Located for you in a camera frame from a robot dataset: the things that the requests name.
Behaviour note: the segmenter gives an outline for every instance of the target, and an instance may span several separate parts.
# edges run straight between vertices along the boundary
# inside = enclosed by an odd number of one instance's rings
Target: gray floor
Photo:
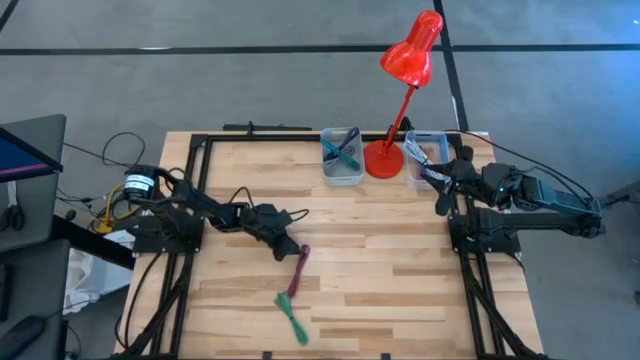
[[[0,7],[9,0],[0,0]],[[451,39],[462,44],[640,43],[637,0],[444,0]],[[390,43],[425,0],[21,0],[0,48],[167,47]],[[134,131],[157,163],[169,130],[225,123],[358,125],[384,129],[404,87],[380,54],[0,56],[0,123],[68,116],[67,141],[95,151]],[[605,194],[640,179],[640,52],[457,53],[472,130]],[[434,78],[409,109],[425,130],[456,126],[441,53]],[[122,138],[109,155],[132,161]],[[497,152],[497,158],[527,164]],[[65,149],[61,187],[102,194],[121,169]],[[63,204],[59,211],[64,211]],[[524,262],[546,352],[566,359],[640,358],[640,208],[605,213],[597,239],[522,233]],[[83,357],[107,356],[124,296],[74,316]],[[75,349],[75,339],[69,348]]]

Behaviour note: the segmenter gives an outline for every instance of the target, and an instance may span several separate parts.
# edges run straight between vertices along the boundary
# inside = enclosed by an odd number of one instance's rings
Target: black floor line
[[[505,44],[453,45],[453,52],[582,52],[640,51],[640,44]]]
[[[229,55],[229,54],[306,54],[306,53],[382,53],[391,44],[344,45],[268,45],[209,47],[149,47],[149,48],[57,48],[0,49],[0,56],[56,55]]]
[[[7,21],[9,21],[11,14],[13,14],[13,10],[16,8],[16,6],[18,6],[18,2],[20,2],[20,0],[11,0],[11,2],[9,2],[9,5],[7,5],[7,8],[4,9],[2,17],[0,17],[0,32],[2,32],[4,26],[7,25]]]
[[[447,68],[447,77],[449,79],[449,89],[453,97],[453,107],[455,110],[458,129],[463,131],[469,130],[469,122],[467,121],[467,112],[464,109],[464,101],[462,100],[462,89],[460,88],[460,80],[458,79],[458,71],[456,70],[456,61],[453,58],[451,40],[449,39],[449,29],[447,28],[447,18],[444,15],[444,7],[442,0],[433,0],[435,10],[440,13],[444,19],[444,27],[440,33],[442,41],[442,53],[444,55],[444,64]]]

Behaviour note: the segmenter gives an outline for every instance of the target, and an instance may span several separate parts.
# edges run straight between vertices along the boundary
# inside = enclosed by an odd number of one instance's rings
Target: wooden table
[[[160,166],[184,167],[191,135],[168,133]],[[478,168],[494,161],[488,144],[462,139],[474,147]],[[365,175],[359,186],[330,188],[320,154],[320,144],[313,142],[217,143],[206,190],[226,201],[247,186],[256,203],[310,209],[289,228],[299,244],[311,246],[293,299],[309,344],[297,343],[289,320],[273,303],[276,293],[287,289],[297,257],[276,262],[266,244],[207,224],[195,257],[180,357],[261,358],[272,351],[276,359],[372,359],[383,352],[402,359],[475,359],[460,263],[450,248],[446,218],[434,212],[436,192],[408,188],[404,173],[388,180]],[[137,260],[126,309],[152,257]],[[488,261],[499,310],[527,346],[542,351],[522,269],[503,254],[488,254]],[[162,256],[143,284],[133,312],[134,335],[156,310],[165,264]],[[491,352],[483,310],[481,316]],[[165,351],[172,322],[171,313]]]

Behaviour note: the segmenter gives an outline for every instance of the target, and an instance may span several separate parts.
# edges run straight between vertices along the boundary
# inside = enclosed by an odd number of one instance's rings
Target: yellow cable
[[[118,192],[118,190],[120,190],[122,187],[124,186],[124,183],[120,183],[118,185],[116,185],[111,192],[109,193],[109,197],[107,198],[107,207],[106,207],[106,212],[105,212],[105,216],[102,218],[95,218],[95,220],[98,220],[100,223],[102,223],[103,225],[105,225],[105,227],[110,228],[111,227],[111,223],[114,220],[122,220],[122,219],[126,219],[129,216],[135,214],[136,211],[138,211],[138,209],[133,209],[131,211],[129,211],[128,213],[124,214],[121,217],[116,217],[115,215],[113,216],[113,219],[111,218],[111,212],[109,211],[111,209],[111,201],[113,200],[113,196]]]

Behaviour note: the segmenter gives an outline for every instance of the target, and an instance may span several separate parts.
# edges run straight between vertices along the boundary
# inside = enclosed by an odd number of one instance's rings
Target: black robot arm
[[[167,182],[171,195],[159,188],[160,179]],[[136,236],[175,236],[186,241],[199,229],[203,218],[221,232],[245,231],[273,249],[273,256],[282,261],[286,255],[300,253],[300,248],[286,231],[293,222],[287,211],[278,211],[272,204],[244,202],[219,203],[195,189],[188,180],[178,179],[163,168],[136,165],[127,172],[124,185],[126,198],[153,213],[140,217],[143,225],[128,231]]]
[[[591,238],[604,232],[600,204],[596,199],[553,189],[546,182],[507,164],[490,163],[480,174],[473,167],[473,151],[465,148],[461,159],[441,165],[426,165],[421,176],[439,192],[436,212],[446,215],[452,196],[461,194],[500,210],[512,205],[524,211],[553,210],[552,213],[501,214],[477,209],[469,214],[469,235],[490,235],[500,229],[561,230]],[[433,172],[444,175],[433,177]]]

